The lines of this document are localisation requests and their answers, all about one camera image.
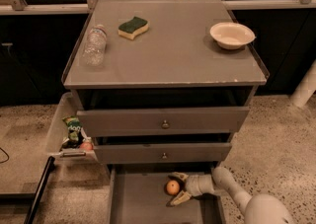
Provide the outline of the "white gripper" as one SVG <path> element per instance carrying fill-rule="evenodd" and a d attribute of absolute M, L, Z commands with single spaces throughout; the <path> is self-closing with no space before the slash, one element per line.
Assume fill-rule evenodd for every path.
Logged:
<path fill-rule="evenodd" d="M 173 172 L 170 178 L 185 183 L 185 190 L 181 190 L 175 198 L 170 201 L 171 206 L 177 206 L 191 199 L 206 193 L 215 194 L 215 186 L 211 175 L 188 175 L 180 172 Z"/>

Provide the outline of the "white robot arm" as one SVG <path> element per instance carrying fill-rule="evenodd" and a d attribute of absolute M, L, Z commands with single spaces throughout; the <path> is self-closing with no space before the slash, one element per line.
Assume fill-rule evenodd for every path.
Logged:
<path fill-rule="evenodd" d="M 316 224 L 315 67 L 290 96 L 257 97 L 225 162 L 196 185 L 224 194 L 227 224 Z"/>

